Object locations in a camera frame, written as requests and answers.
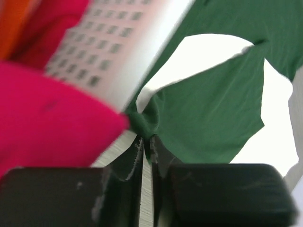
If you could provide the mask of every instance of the red cloth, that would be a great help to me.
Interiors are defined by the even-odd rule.
[[[89,166],[127,120],[40,72],[0,62],[0,176],[17,166]]]
[[[42,0],[10,60],[42,70],[66,30],[79,22],[88,3],[89,0]]]

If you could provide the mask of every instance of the red fabric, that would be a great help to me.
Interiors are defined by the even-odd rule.
[[[82,17],[89,0],[42,0],[29,19],[11,60],[43,69],[66,30]]]
[[[17,166],[89,166],[127,120],[80,91],[0,63],[0,176]]]

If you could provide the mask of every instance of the garment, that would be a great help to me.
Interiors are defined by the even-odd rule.
[[[302,11],[301,0],[196,1],[142,87],[185,37],[226,34],[255,46],[241,56],[164,87],[152,96],[142,113],[136,105],[140,89],[126,111],[131,129],[146,140],[157,134],[184,162],[231,162],[264,126],[260,115],[265,63],[268,61],[291,81],[303,64]]]
[[[1,60],[10,57],[37,0],[4,0],[0,4]]]
[[[127,127],[103,103],[0,62],[0,177],[18,166],[88,167]]]
[[[81,19],[89,0],[43,0],[27,22],[10,60],[43,70],[67,29]]]

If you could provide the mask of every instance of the orange fabric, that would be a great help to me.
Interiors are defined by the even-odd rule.
[[[0,12],[0,60],[13,52],[23,25],[37,0],[2,0]]]

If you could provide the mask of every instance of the green fabric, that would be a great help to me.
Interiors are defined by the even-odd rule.
[[[126,111],[131,129],[146,140],[157,134],[184,162],[230,162],[263,127],[264,57],[290,80],[303,64],[302,12],[302,0],[196,0],[142,87],[186,36],[234,35],[256,46],[162,89],[142,114],[136,95]]]

